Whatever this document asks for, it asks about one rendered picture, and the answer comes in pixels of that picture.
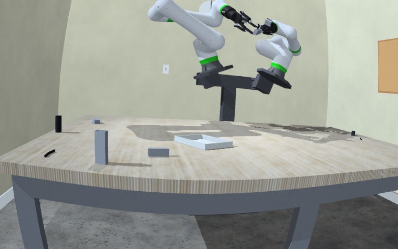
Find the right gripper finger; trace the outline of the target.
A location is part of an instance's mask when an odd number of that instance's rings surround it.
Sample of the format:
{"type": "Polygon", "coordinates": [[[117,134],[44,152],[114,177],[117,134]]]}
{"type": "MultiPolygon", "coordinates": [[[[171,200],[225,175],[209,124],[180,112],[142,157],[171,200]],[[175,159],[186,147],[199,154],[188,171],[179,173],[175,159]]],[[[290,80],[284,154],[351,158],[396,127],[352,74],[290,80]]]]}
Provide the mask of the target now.
{"type": "Polygon", "coordinates": [[[248,22],[249,24],[251,24],[253,27],[256,27],[256,28],[257,28],[257,26],[256,26],[255,24],[252,23],[251,18],[250,18],[249,16],[247,16],[243,11],[240,11],[240,15],[241,15],[241,14],[242,14],[245,18],[247,18],[247,19],[241,18],[241,17],[238,17],[238,16],[236,16],[236,18],[242,19],[242,20],[248,22]]]}
{"type": "Polygon", "coordinates": [[[251,30],[249,30],[242,22],[239,22],[238,20],[235,19],[235,21],[241,25],[238,26],[237,23],[234,25],[234,27],[237,27],[238,29],[242,30],[243,32],[249,32],[251,34],[253,34],[253,32],[251,30]]]}

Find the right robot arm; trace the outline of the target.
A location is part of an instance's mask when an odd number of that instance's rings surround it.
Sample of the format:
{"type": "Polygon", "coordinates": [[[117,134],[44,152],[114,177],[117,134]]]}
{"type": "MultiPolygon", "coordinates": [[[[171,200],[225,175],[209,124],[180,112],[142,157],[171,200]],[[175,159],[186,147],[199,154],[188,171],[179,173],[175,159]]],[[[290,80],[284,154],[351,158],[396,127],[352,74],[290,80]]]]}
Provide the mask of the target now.
{"type": "Polygon", "coordinates": [[[223,67],[216,51],[223,48],[225,38],[210,27],[220,26],[223,17],[229,19],[230,10],[235,9],[223,0],[214,1],[209,14],[186,11],[173,0],[158,0],[149,9],[148,17],[155,22],[176,22],[197,37],[193,45],[204,74],[223,67]]]}

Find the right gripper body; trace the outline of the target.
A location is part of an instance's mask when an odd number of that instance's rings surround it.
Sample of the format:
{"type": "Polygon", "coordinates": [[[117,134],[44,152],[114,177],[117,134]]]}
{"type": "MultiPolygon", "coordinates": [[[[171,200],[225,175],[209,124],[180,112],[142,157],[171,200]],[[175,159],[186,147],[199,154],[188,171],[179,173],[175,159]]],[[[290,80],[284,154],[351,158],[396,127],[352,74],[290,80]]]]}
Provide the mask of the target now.
{"type": "Polygon", "coordinates": [[[235,11],[235,10],[230,10],[230,11],[227,13],[227,17],[228,17],[229,19],[231,19],[232,21],[234,21],[235,24],[237,23],[237,22],[235,21],[235,19],[238,20],[239,22],[242,22],[242,19],[236,18],[236,16],[242,18],[242,15],[240,15],[240,13],[238,13],[238,12],[235,11]]]}

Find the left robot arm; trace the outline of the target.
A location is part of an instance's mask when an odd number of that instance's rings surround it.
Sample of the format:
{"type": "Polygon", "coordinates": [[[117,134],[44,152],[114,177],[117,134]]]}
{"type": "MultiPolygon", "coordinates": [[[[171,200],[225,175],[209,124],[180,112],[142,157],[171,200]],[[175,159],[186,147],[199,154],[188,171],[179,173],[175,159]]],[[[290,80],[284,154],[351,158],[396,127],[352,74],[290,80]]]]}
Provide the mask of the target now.
{"type": "Polygon", "coordinates": [[[271,67],[268,69],[283,79],[288,70],[293,56],[301,54],[301,46],[297,40],[297,31],[292,26],[285,25],[277,20],[265,20],[265,26],[274,27],[274,33],[284,36],[274,36],[272,39],[261,39],[256,43],[259,54],[272,59],[271,67]]]}

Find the black cylinder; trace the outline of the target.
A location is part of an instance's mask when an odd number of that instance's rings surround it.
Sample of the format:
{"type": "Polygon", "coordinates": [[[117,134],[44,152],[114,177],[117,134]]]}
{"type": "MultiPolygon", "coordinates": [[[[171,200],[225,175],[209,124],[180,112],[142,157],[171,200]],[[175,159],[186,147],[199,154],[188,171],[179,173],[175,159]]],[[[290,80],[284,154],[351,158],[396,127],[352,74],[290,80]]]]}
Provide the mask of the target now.
{"type": "Polygon", "coordinates": [[[61,132],[61,116],[55,116],[55,132],[61,132]]]}

